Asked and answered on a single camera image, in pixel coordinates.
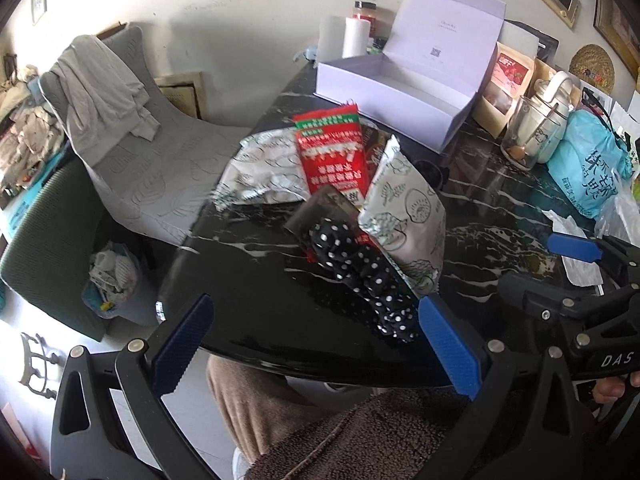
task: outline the teal bag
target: teal bag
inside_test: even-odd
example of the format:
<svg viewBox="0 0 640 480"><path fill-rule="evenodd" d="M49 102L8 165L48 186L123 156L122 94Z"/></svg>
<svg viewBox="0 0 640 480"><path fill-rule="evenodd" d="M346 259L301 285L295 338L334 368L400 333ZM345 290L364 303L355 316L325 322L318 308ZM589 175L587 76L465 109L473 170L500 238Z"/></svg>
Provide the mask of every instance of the teal bag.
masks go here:
<svg viewBox="0 0 640 480"><path fill-rule="evenodd" d="M587 110L569 115L564 138L546 164L556 184L581 215L595 218L617 193L611 170L623 180L633 169L625 143Z"/></svg>

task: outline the gray tile floor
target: gray tile floor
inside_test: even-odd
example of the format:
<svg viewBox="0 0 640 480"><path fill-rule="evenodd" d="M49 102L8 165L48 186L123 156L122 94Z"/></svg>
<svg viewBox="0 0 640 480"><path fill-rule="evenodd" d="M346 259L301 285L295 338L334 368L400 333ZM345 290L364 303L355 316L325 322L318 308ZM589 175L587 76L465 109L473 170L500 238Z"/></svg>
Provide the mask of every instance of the gray tile floor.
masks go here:
<svg viewBox="0 0 640 480"><path fill-rule="evenodd" d="M0 314L0 406L11 403L25 433L41 453L45 464L48 464L55 402L29 393L26 387L18 383L22 373L19 332L40 334L51 348L48 353L55 350L66 358L70 349L78 344L85 345L91 352L119 350L133 338L148 337L151 329L116 318L110 325L109 333L98 343L50 318L14 292L7 291L7 306ZM235 446L209 392L205 377L206 363L207 353L198 350L174 393L164 396L162 401L205 462L221 479L232 480L231 461ZM49 368L49 372L59 378L62 368ZM332 394L321 383L303 380L289 382L312 402L335 410L347 409L370 394L368 388ZM49 388L57 390L57 386L54 380ZM157 466L122 392L113 390L112 395L136 455L140 460Z"/></svg>

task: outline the gray chair cover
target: gray chair cover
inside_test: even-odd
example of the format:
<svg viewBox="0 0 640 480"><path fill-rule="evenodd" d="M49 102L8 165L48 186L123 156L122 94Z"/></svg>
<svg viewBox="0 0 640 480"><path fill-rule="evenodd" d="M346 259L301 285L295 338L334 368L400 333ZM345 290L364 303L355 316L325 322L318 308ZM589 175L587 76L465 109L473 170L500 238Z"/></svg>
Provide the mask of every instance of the gray chair cover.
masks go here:
<svg viewBox="0 0 640 480"><path fill-rule="evenodd" d="M117 222L134 232L181 245L249 129L217 126L175 108L146 68L139 27L128 27L104 43L144 84L150 96L146 108L161 126L152 142L128 134L93 168L86 167L87 171ZM40 87L66 124L68 101L58 76L45 72Z"/></svg>

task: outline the white wall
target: white wall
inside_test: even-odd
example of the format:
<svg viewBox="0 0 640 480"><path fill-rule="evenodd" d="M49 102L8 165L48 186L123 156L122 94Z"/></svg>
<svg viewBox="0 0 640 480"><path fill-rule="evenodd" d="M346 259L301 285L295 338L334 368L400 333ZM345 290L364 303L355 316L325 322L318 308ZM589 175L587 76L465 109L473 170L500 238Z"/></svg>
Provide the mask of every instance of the white wall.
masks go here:
<svg viewBox="0 0 640 480"><path fill-rule="evenodd" d="M31 25L30 0L23 0L5 30L0 48L12 48L18 63L46 70L71 39L118 20L145 31L148 65L155 75L203 71L209 118L251 125L300 68L292 56L317 35L327 14L350 14L354 0L47 0L48 12ZM402 0L372 0L393 12ZM613 97L625 107L634 78L593 28L595 0L580 0L574 30L541 0L502 0L507 17L558 38L556 63L568 68L584 44L597 43L616 70Z"/></svg>

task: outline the open box lid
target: open box lid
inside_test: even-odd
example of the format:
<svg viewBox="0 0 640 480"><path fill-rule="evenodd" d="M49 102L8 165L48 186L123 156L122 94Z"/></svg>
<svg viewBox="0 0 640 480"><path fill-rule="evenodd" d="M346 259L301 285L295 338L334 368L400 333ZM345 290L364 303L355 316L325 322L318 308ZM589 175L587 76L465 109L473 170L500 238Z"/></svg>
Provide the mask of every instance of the open box lid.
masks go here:
<svg viewBox="0 0 640 480"><path fill-rule="evenodd" d="M384 53L471 97L492 60L505 10L499 0L405 0Z"/></svg>

